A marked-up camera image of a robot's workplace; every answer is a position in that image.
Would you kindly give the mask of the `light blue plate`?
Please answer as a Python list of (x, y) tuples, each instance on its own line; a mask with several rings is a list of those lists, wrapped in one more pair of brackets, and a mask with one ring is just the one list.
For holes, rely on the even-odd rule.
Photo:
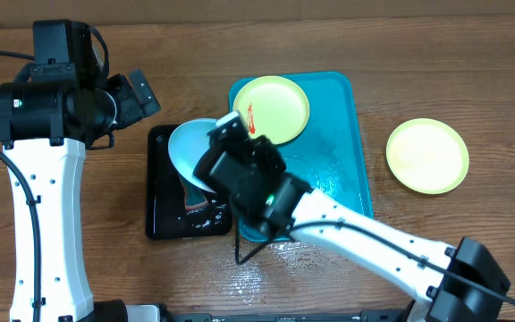
[(199, 118), (179, 125), (168, 140), (168, 153), (178, 174), (191, 185), (210, 193), (214, 191), (194, 175), (198, 161), (209, 150), (208, 134), (216, 119)]

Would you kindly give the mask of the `green and orange sponge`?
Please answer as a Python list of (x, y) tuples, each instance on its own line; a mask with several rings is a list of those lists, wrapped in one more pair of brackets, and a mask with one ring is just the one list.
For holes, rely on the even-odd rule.
[(184, 190), (184, 207), (187, 212), (205, 207), (208, 204), (206, 195), (202, 190), (180, 177)]

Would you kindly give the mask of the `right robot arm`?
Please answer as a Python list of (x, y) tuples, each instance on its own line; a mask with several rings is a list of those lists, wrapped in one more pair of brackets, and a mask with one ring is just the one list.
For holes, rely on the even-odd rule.
[(277, 148), (252, 139), (231, 112), (208, 134), (194, 174), (232, 212), (274, 236), (334, 251), (398, 286), (414, 301), (409, 321), (495, 321), (511, 283), (487, 248), (419, 238), (339, 204), (290, 174)]

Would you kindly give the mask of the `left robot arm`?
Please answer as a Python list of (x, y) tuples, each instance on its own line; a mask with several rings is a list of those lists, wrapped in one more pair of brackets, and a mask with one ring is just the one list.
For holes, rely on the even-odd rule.
[(35, 58), (0, 86), (0, 155), (13, 192), (12, 321), (157, 321), (157, 304), (95, 301), (86, 275), (80, 186), (88, 151), (155, 114), (141, 71), (111, 75), (87, 23), (36, 21)]

